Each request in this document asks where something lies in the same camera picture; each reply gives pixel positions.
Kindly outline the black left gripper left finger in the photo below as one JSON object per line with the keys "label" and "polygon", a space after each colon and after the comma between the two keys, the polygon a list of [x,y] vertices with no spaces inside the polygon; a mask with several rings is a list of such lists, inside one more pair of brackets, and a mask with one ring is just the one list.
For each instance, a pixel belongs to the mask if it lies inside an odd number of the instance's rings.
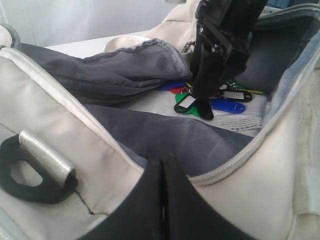
{"label": "black left gripper left finger", "polygon": [[103,223],[101,240],[160,240],[162,164],[150,161],[128,197]]}

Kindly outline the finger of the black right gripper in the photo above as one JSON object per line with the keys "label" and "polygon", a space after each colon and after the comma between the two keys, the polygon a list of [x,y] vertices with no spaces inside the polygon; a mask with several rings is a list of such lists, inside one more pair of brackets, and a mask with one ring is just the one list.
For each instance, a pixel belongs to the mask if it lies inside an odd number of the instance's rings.
{"label": "finger of the black right gripper", "polygon": [[192,96],[196,99],[195,106],[203,120],[213,120],[214,114],[210,105],[210,98],[219,94],[220,87],[226,81],[225,67],[199,67],[192,69]]}

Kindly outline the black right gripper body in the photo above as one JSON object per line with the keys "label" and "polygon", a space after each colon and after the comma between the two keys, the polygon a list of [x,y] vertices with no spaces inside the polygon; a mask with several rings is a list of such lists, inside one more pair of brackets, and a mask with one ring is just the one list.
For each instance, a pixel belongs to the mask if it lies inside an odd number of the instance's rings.
{"label": "black right gripper body", "polygon": [[205,63],[232,75],[243,73],[250,57],[250,33],[264,7],[263,0],[201,0],[195,11],[191,71],[203,71]]}

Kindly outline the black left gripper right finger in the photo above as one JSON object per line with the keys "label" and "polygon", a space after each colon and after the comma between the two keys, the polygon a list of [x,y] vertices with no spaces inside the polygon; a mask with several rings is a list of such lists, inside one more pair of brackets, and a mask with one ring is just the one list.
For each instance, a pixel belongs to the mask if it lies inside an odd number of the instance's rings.
{"label": "black left gripper right finger", "polygon": [[170,240],[249,240],[196,191],[173,158],[162,160],[166,187],[166,226]]}

